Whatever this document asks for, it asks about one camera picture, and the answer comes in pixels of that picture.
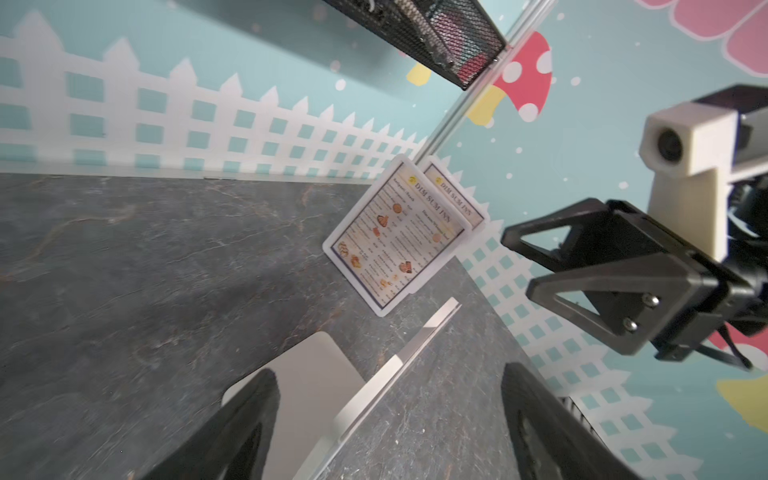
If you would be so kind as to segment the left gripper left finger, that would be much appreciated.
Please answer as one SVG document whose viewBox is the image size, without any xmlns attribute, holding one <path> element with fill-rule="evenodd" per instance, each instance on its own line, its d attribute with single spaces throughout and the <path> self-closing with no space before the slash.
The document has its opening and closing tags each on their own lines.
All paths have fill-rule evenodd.
<svg viewBox="0 0 768 480">
<path fill-rule="evenodd" d="M 258 372 L 146 479 L 260 479 L 280 406 L 277 377 Z"/>
</svg>

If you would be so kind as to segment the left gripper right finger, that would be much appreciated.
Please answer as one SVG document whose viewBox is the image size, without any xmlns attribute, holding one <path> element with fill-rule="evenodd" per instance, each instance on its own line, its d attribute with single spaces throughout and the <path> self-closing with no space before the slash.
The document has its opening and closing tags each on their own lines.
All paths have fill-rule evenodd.
<svg viewBox="0 0 768 480">
<path fill-rule="evenodd" d="M 504 414 L 522 479 L 636 479 L 520 363 L 504 366 Z"/>
</svg>

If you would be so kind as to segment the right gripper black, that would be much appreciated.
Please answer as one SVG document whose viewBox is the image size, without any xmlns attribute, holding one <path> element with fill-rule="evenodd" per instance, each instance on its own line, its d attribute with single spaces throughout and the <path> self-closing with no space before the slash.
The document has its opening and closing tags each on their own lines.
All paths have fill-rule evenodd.
<svg viewBox="0 0 768 480">
<path fill-rule="evenodd" d="M 530 300 L 621 355 L 652 344 L 662 361 L 743 362 L 705 340 L 731 345 L 729 326 L 746 336 L 767 326 L 763 241 L 739 239 L 735 260 L 719 262 L 627 202 L 588 198 L 506 227 L 500 243 L 558 272 L 532 280 Z"/>
</svg>

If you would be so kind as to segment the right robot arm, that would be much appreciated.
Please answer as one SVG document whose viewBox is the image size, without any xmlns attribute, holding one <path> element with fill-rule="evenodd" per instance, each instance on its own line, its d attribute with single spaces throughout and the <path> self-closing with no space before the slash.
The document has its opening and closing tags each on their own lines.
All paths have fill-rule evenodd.
<svg viewBox="0 0 768 480">
<path fill-rule="evenodd" d="M 587 198 L 507 227 L 500 242 L 549 270 L 529 300 L 615 352 L 652 344 L 661 361 L 699 353 L 750 370 L 731 333 L 767 328 L 766 176 L 738 182 L 726 205 L 758 232 L 727 222 L 722 261 L 622 200 Z"/>
</svg>

